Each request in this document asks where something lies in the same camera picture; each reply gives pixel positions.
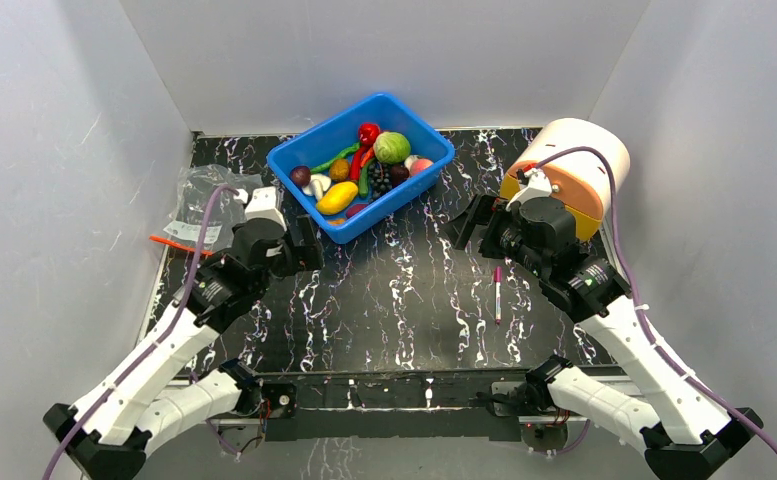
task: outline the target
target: blue plastic bin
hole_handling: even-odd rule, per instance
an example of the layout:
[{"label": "blue plastic bin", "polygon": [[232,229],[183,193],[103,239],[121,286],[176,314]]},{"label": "blue plastic bin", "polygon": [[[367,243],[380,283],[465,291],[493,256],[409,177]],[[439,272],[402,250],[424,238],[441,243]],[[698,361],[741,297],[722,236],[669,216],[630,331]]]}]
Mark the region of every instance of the blue plastic bin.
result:
[{"label": "blue plastic bin", "polygon": [[[289,174],[294,167],[300,165],[309,168],[320,165],[357,142],[359,126],[367,122],[376,123],[384,131],[402,133],[412,145],[412,154],[428,158],[434,164],[368,205],[343,224],[330,225],[327,220],[346,218],[344,212],[324,217],[317,211],[314,197],[304,194],[294,185]],[[329,238],[335,243],[344,244],[432,187],[441,170],[453,160],[455,154],[455,148],[446,138],[396,97],[388,93],[377,93],[274,148],[267,156],[267,164]],[[365,201],[370,201],[370,195],[366,200],[357,197],[351,205]]]}]

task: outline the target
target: gray wall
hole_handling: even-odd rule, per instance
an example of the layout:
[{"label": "gray wall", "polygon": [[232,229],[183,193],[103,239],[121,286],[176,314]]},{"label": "gray wall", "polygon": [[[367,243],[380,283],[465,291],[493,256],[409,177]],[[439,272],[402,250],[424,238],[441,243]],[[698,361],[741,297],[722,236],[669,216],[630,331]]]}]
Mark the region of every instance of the gray wall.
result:
[{"label": "gray wall", "polygon": [[[624,248],[656,326],[777,438],[777,2],[654,0],[590,119],[632,154]],[[717,478],[777,478],[753,442]]]},{"label": "gray wall", "polygon": [[121,0],[185,121],[299,132],[375,90],[438,127],[586,118],[649,0]]},{"label": "gray wall", "polygon": [[482,438],[327,438],[269,443],[235,463],[205,425],[167,443],[138,480],[586,480],[649,479],[617,437],[592,427],[579,449],[548,461],[517,443]]},{"label": "gray wall", "polygon": [[0,2],[1,480],[40,478],[43,413],[131,349],[189,144],[116,0]]}]

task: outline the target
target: black marble table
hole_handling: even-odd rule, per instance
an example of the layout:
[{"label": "black marble table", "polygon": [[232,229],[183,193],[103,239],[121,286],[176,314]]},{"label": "black marble table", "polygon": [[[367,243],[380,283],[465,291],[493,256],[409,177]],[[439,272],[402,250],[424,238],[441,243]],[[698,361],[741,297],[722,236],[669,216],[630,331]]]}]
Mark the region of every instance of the black marble table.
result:
[{"label": "black marble table", "polygon": [[[535,279],[508,260],[488,260],[478,239],[452,250],[443,224],[473,194],[494,193],[537,129],[456,130],[443,134],[456,157],[428,192],[347,245],[325,235],[326,266],[274,283],[250,314],[189,363],[198,373],[239,357],[260,372],[356,372],[532,367],[556,353],[576,364],[611,363],[602,347],[540,294]],[[281,194],[291,221],[305,211],[265,163],[290,137],[199,138],[194,166],[220,164],[259,173]],[[595,237],[589,248],[605,254]],[[171,249],[149,328],[182,284],[185,255]],[[494,322],[494,268],[503,267],[500,325]]]}]

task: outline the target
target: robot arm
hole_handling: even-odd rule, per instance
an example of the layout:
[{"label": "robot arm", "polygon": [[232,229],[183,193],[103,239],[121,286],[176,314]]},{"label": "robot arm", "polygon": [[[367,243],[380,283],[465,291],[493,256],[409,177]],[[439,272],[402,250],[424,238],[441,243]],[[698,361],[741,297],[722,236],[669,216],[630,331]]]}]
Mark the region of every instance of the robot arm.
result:
[{"label": "robot arm", "polygon": [[202,262],[191,288],[177,292],[159,323],[102,382],[72,406],[56,404],[44,415],[59,441],[78,429],[65,451],[89,478],[132,478],[146,456],[179,433],[217,414],[255,413],[260,405],[263,383],[237,362],[155,401],[190,359],[249,312],[271,278],[323,266],[310,219],[300,217],[303,239],[295,243],[275,188],[256,189],[252,199],[239,191],[236,200],[246,204],[245,221],[234,227],[232,247]]},{"label": "robot arm", "polygon": [[[474,227],[484,225],[480,253],[510,257],[538,277],[544,296],[607,349],[646,401],[603,386],[557,356],[529,372],[516,397],[535,411],[565,408],[597,422],[644,452],[660,479],[708,478],[752,432],[686,382],[696,378],[694,372],[655,329],[656,342],[648,342],[629,284],[607,260],[581,250],[576,219],[550,196],[553,189],[544,174],[531,171],[520,177],[524,188],[511,201],[477,196],[447,225],[453,247],[464,249]],[[657,345],[676,360],[682,375],[659,356]],[[743,412],[761,425],[752,410]]]}]

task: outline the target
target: red pepper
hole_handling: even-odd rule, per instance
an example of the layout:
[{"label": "red pepper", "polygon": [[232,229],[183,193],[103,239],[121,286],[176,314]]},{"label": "red pepper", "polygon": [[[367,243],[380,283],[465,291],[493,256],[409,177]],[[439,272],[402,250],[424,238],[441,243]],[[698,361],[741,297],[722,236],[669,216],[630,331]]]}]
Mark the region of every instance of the red pepper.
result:
[{"label": "red pepper", "polygon": [[367,151],[368,148],[370,147],[362,144],[362,146],[359,147],[359,149],[356,150],[356,153],[353,155],[353,164],[350,165],[350,180],[354,182],[359,181],[359,172],[361,172],[361,156],[365,151]]},{"label": "red pepper", "polygon": [[376,137],[382,133],[379,125],[375,123],[362,123],[359,127],[359,142],[362,146],[371,146],[376,143]]}]

